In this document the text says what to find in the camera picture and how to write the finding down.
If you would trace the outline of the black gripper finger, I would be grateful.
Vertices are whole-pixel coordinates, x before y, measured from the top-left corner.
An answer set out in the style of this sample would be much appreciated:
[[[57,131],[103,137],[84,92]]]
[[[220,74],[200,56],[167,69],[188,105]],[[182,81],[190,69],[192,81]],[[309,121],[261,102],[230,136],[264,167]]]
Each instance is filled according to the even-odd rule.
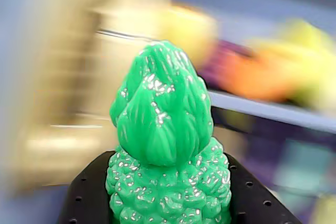
[[[118,223],[113,218],[105,189],[108,161],[114,153],[115,151],[107,151],[96,157],[71,182],[58,223]]]
[[[229,160],[232,198],[231,223],[301,224],[253,174],[231,155]]]

